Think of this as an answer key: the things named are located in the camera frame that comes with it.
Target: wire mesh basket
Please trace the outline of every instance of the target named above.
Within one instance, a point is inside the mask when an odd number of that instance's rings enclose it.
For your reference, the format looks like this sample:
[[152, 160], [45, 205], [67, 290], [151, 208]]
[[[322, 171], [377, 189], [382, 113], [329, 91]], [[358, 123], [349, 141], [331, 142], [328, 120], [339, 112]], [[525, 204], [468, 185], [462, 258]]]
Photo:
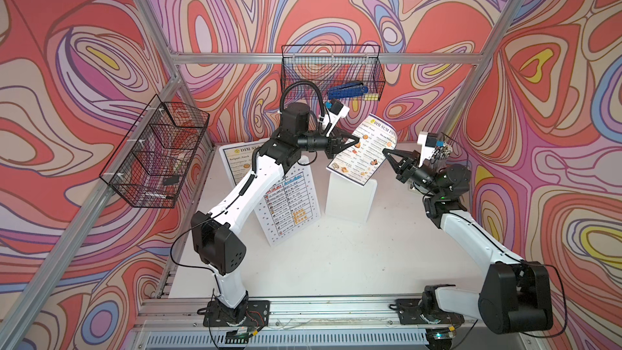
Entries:
[[[385, 73], [378, 59], [377, 44], [284, 45], [281, 90], [300, 80], [314, 82], [324, 100], [377, 102], [385, 88]], [[296, 87], [285, 101], [314, 99], [313, 90]]]
[[133, 207], [175, 207], [209, 120], [196, 107], [160, 102], [119, 168], [104, 173], [109, 160], [99, 177]]

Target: psychedelic wall pattern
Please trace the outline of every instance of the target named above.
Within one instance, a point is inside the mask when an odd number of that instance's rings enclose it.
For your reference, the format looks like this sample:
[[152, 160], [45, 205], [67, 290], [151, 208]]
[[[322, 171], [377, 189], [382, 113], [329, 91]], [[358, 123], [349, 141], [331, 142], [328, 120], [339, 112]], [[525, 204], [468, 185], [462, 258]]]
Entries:
[[[283, 44], [318, 43], [375, 43], [387, 53], [480, 52], [506, 2], [151, 0], [172, 49], [186, 53], [280, 52]], [[469, 67], [387, 65], [380, 103], [350, 105], [343, 126], [352, 129], [373, 112], [394, 123], [401, 140], [438, 128]], [[275, 127], [279, 65], [187, 65], [180, 70], [198, 105], [212, 114], [215, 142], [253, 140]]]
[[[0, 318], [167, 80], [132, 0], [0, 0]], [[113, 196], [21, 348], [119, 347], [205, 159], [174, 210]]]
[[622, 349], [621, 68], [622, 0], [526, 0], [454, 130], [478, 222], [559, 269], [554, 349]]
[[[350, 113], [339, 126], [352, 131], [375, 113], [395, 127], [400, 140], [415, 140], [419, 131], [440, 127], [470, 69], [457, 64], [386, 65], [385, 74], [395, 80], [387, 80], [380, 101], [349, 101]], [[228, 65], [218, 75], [207, 71], [198, 64], [181, 68], [197, 105], [212, 116], [212, 140], [242, 142], [270, 136], [280, 119], [281, 66], [239, 64]], [[315, 96], [304, 102], [319, 112]]]

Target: white acrylic stand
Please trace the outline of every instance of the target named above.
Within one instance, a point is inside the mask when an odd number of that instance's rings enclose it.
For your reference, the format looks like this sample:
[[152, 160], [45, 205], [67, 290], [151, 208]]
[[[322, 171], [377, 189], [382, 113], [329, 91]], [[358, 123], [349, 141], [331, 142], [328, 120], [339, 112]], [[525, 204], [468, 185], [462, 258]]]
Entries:
[[326, 215], [366, 223], [376, 187], [377, 181], [374, 179], [369, 179], [364, 186], [360, 186], [336, 173], [331, 173], [326, 198]]

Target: menu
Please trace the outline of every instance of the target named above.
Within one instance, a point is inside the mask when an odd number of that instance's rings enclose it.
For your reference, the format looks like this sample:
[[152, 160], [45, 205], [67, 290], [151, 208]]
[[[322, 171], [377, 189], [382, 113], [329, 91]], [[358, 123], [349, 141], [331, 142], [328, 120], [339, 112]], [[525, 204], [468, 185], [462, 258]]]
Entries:
[[233, 187], [242, 181], [242, 178], [251, 170], [253, 151], [267, 140], [268, 138], [264, 138], [255, 142], [242, 142], [220, 147], [220, 156], [223, 159], [225, 169], [227, 169], [227, 176]]
[[[265, 141], [221, 146], [220, 156], [232, 187], [248, 173], [253, 150]], [[308, 163], [307, 156], [300, 157], [299, 163]], [[255, 214], [270, 245], [284, 241], [320, 219], [311, 167], [298, 163], [292, 166], [283, 180], [266, 191], [255, 207]]]
[[397, 133], [382, 119], [369, 115], [353, 134], [359, 137], [359, 143], [335, 156], [326, 168], [354, 183], [365, 185], [385, 160], [383, 149], [395, 149]]

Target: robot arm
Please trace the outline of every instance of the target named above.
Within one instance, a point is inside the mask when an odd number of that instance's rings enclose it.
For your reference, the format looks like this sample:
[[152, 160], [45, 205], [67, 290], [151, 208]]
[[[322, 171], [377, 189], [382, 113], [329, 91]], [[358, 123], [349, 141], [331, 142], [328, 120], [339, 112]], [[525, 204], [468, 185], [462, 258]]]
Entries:
[[383, 153], [397, 173], [397, 180], [409, 181], [411, 188], [426, 192], [427, 217], [463, 247], [484, 278], [480, 292], [453, 285], [426, 286], [420, 304], [422, 312], [472, 316], [497, 334], [550, 329], [553, 317], [547, 270], [539, 262], [527, 262], [510, 251], [473, 219], [459, 201], [468, 192], [471, 172], [463, 165], [450, 165], [435, 173], [424, 165], [424, 158], [438, 154], [438, 149], [430, 148], [442, 144], [435, 135], [422, 134], [418, 140], [421, 154], [390, 149]]
[[[313, 88], [322, 106], [320, 127], [312, 131], [308, 126], [310, 108], [307, 104], [290, 103], [284, 108], [288, 91], [299, 85]], [[248, 292], [237, 270], [246, 254], [246, 246], [238, 235], [248, 215], [266, 191], [281, 181], [299, 161], [303, 150], [324, 151], [328, 158], [333, 158], [358, 143], [358, 137], [335, 127], [338, 119], [346, 116], [348, 111], [349, 108], [336, 99], [324, 105], [312, 82], [292, 84], [281, 97], [281, 123], [270, 139], [253, 152], [251, 171], [207, 214], [197, 212], [192, 217], [194, 250], [203, 263], [214, 269], [220, 290], [216, 302], [228, 323], [241, 322], [248, 303]]]

